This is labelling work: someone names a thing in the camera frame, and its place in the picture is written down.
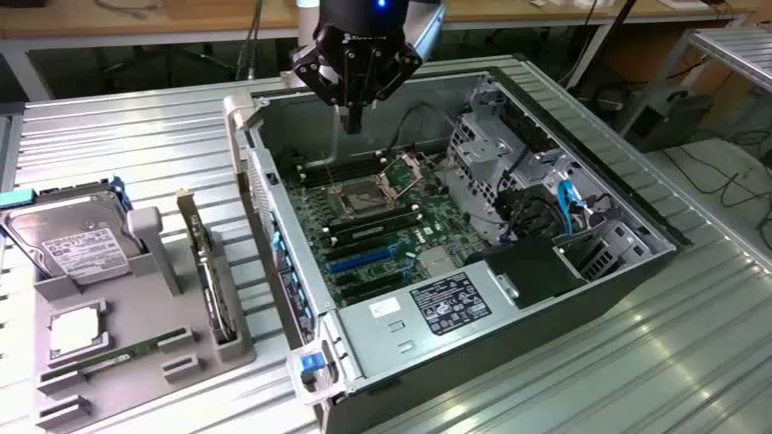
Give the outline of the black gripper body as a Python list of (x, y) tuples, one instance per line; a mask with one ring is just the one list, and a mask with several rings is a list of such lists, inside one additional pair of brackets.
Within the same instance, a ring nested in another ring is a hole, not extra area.
[(346, 35), (366, 47), (381, 44), (395, 52), (406, 44), (403, 26), (409, 1), (329, 0), (321, 2), (318, 50), (326, 57), (343, 52)]

